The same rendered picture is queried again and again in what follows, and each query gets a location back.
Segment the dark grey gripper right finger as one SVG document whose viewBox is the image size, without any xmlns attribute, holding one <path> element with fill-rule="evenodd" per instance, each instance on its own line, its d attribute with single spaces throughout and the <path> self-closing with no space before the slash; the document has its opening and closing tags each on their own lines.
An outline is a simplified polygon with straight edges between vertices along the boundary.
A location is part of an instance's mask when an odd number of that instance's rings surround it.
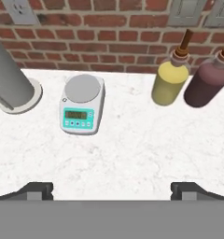
<svg viewBox="0 0 224 239">
<path fill-rule="evenodd" d="M 204 190 L 195 182 L 173 182 L 172 201 L 224 201 L 224 196 Z"/>
</svg>

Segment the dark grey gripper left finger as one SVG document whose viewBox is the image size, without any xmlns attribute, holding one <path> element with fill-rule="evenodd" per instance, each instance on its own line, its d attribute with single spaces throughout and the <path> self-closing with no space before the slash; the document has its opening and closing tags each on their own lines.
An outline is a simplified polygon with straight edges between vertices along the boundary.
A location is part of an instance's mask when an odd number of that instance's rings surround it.
<svg viewBox="0 0 224 239">
<path fill-rule="evenodd" d="M 18 191 L 0 196 L 0 201 L 52 201 L 51 182 L 29 182 Z"/>
</svg>

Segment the white kitchen scale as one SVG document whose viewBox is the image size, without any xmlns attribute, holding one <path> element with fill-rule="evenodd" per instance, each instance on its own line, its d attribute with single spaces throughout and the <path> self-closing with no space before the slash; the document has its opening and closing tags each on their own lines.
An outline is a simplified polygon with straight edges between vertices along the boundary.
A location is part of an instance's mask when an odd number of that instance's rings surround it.
<svg viewBox="0 0 224 239">
<path fill-rule="evenodd" d="M 89 74 L 70 77 L 60 101 L 60 127 L 67 134 L 98 132 L 105 102 L 105 82 Z"/>
</svg>

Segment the dark red vinegar bottle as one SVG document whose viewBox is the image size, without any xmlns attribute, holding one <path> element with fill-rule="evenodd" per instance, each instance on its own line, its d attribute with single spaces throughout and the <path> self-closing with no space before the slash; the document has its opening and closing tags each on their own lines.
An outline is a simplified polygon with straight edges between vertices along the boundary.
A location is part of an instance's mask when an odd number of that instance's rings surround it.
<svg viewBox="0 0 224 239">
<path fill-rule="evenodd" d="M 213 58 L 203 61 L 184 92 L 185 102 L 192 107 L 203 107 L 224 87 L 224 49 Z"/>
</svg>

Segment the yellow oil bottle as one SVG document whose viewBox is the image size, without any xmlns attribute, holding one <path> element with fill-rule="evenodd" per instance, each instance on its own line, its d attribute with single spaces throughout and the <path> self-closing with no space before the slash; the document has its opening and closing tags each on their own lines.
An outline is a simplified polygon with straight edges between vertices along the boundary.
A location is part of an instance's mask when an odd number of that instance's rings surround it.
<svg viewBox="0 0 224 239">
<path fill-rule="evenodd" d="M 157 75 L 151 91 L 151 98 L 157 105 L 171 105 L 190 73 L 189 42 L 193 32 L 187 30 L 182 42 L 158 67 Z"/>
</svg>

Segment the grey wall switch plate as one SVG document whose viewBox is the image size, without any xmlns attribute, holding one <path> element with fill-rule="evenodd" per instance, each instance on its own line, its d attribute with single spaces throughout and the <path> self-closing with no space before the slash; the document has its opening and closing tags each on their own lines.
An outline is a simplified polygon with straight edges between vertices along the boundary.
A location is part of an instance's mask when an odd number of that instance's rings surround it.
<svg viewBox="0 0 224 239">
<path fill-rule="evenodd" d="M 208 15 L 205 27 L 224 27 L 224 0 L 216 0 L 210 14 Z"/>
<path fill-rule="evenodd" d="M 167 22 L 168 26 L 196 26 L 206 0 L 174 0 Z"/>
</svg>

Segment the grey wall socket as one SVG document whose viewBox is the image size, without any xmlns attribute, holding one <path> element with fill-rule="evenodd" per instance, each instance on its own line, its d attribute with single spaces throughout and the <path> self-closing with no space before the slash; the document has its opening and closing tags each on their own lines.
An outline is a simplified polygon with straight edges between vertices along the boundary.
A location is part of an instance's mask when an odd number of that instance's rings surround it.
<svg viewBox="0 0 224 239">
<path fill-rule="evenodd" d="M 39 24 L 29 0 L 2 0 L 7 13 L 16 25 Z"/>
</svg>

